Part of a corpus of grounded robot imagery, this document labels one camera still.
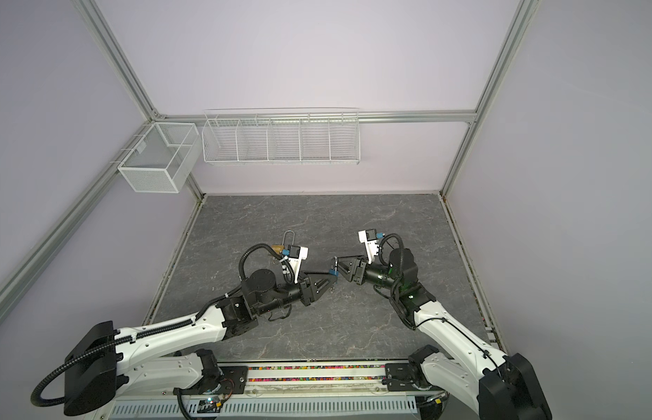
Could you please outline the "brass padlock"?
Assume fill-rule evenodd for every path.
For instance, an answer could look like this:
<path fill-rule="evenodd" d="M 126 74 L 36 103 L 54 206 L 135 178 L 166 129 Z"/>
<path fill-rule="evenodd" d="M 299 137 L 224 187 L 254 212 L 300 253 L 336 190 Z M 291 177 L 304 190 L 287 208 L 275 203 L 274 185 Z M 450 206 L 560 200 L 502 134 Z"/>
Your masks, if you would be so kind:
<path fill-rule="evenodd" d="M 271 248 L 274 252 L 281 254 L 284 250 L 288 250 L 291 246 L 294 245 L 296 241 L 296 232 L 293 229 L 287 229 L 282 234 L 282 240 L 280 243 L 273 244 Z"/>

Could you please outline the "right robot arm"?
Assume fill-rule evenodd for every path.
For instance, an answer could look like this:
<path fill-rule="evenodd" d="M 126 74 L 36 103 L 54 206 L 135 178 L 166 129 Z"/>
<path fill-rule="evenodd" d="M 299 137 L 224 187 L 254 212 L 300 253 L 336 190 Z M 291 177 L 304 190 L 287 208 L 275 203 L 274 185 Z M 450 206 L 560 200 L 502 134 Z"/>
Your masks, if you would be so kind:
<path fill-rule="evenodd" d="M 336 257 L 339 276 L 388 290 L 387 300 L 410 330 L 434 341 L 409 358 L 427 385 L 436 386 L 481 419 L 550 419 L 534 367 L 523 355 L 494 348 L 457 321 L 419 279 L 412 251 L 398 234 L 362 231 L 362 256 Z"/>

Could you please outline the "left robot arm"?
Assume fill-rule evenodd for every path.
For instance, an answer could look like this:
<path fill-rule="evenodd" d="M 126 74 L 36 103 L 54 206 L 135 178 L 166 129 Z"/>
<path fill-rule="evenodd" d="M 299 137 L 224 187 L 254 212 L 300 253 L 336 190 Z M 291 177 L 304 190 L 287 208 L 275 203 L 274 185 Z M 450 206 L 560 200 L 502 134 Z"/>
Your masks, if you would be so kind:
<path fill-rule="evenodd" d="M 117 328 L 98 323 L 30 395 L 35 407 L 63 406 L 65 415 L 96 411 L 140 382 L 140 369 L 177 351 L 240 336 L 259 317 L 294 303 L 311 306 L 338 281 L 330 271 L 302 271 L 306 255 L 290 245 L 276 251 L 266 243 L 248 248 L 238 260 L 238 285 L 207 301 L 196 313 L 147 327 Z"/>

